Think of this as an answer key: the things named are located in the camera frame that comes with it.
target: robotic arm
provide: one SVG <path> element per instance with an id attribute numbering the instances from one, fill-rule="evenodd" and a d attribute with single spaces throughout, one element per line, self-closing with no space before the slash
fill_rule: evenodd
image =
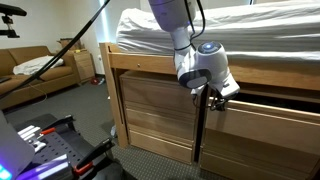
<path id="1" fill-rule="evenodd" d="M 196 0 L 149 0 L 161 29 L 171 35 L 179 83 L 195 95 L 208 85 L 218 92 L 218 98 L 230 100 L 240 87 L 230 73 L 223 46 L 211 41 L 195 48 L 190 41 L 188 26 L 195 17 L 195 3 Z"/>

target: blue light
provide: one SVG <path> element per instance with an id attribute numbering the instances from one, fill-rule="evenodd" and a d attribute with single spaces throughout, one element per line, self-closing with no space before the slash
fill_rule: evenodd
<path id="1" fill-rule="evenodd" d="M 12 175 L 0 165 L 0 180 L 10 180 Z"/>

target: drawer front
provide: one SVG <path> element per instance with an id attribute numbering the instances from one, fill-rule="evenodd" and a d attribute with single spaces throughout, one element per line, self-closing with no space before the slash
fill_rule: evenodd
<path id="1" fill-rule="evenodd" d="M 222 176 L 239 180 L 302 180 L 307 176 L 304 174 L 292 174 L 286 176 L 257 167 L 252 163 L 248 163 L 247 160 L 248 159 L 246 157 L 241 157 L 241 161 L 236 161 L 212 152 L 202 152 L 200 167 Z"/>
<path id="2" fill-rule="evenodd" d="M 308 174 L 311 173 L 319 160 L 317 155 L 209 129 L 205 130 L 203 148 L 208 150 L 218 148 L 222 151 L 233 152 Z"/>
<path id="3" fill-rule="evenodd" d="M 92 66 L 91 59 L 87 59 L 87 60 L 84 60 L 84 61 L 77 61 L 77 66 L 78 67 Z"/>
<path id="4" fill-rule="evenodd" d="M 208 111 L 206 128 L 320 155 L 320 116 L 242 102 Z"/>
<path id="5" fill-rule="evenodd" d="M 131 145 L 160 155 L 191 163 L 192 149 L 130 130 Z"/>
<path id="6" fill-rule="evenodd" d="M 193 140 L 195 127 L 192 120 L 170 117 L 157 112 L 141 112 L 133 109 L 127 109 L 126 115 L 129 124 Z"/>
<path id="7" fill-rule="evenodd" d="M 91 59 L 91 55 L 88 52 L 81 52 L 74 54 L 75 61 L 85 61 Z"/>
<path id="8" fill-rule="evenodd" d="M 87 79 L 94 77 L 94 69 L 92 66 L 78 68 L 80 79 Z"/>
<path id="9" fill-rule="evenodd" d="M 179 85 L 122 78 L 122 87 L 125 101 L 196 114 L 190 90 Z"/>

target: wooden bunk bed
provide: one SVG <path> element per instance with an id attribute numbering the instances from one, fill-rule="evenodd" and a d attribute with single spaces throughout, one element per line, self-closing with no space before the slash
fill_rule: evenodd
<path id="1" fill-rule="evenodd" d="M 100 50 L 119 146 L 124 148 L 129 138 L 120 75 L 127 70 L 176 71 L 171 56 L 121 53 L 112 43 L 101 43 Z M 320 104 L 318 62 L 229 59 L 229 67 L 240 94 Z M 230 101 L 225 112 L 208 111 L 204 119 L 203 169 L 236 179 L 311 179 L 318 172 L 320 113 Z"/>

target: couch cushion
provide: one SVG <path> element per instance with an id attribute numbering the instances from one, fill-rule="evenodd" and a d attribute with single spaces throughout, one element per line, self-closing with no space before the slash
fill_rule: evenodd
<path id="1" fill-rule="evenodd" d="M 0 94 L 5 93 L 15 87 L 17 87 L 20 83 L 22 83 L 24 80 L 29 78 L 28 75 L 10 75 L 10 76 L 4 76 L 4 77 L 10 77 L 11 79 L 8 81 L 5 81 L 3 83 L 0 83 Z M 39 84 L 40 80 L 34 80 L 31 85 Z"/>
<path id="2" fill-rule="evenodd" d="M 16 62 L 7 49 L 0 49 L 0 76 L 13 74 Z"/>
<path id="3" fill-rule="evenodd" d="M 17 65 L 37 57 L 51 55 L 47 46 L 32 46 L 8 49 Z"/>
<path id="4" fill-rule="evenodd" d="M 52 79 L 57 79 L 70 74 L 72 74 L 72 68 L 70 66 L 60 66 L 49 69 L 47 72 L 41 75 L 41 79 L 44 81 L 50 81 Z"/>

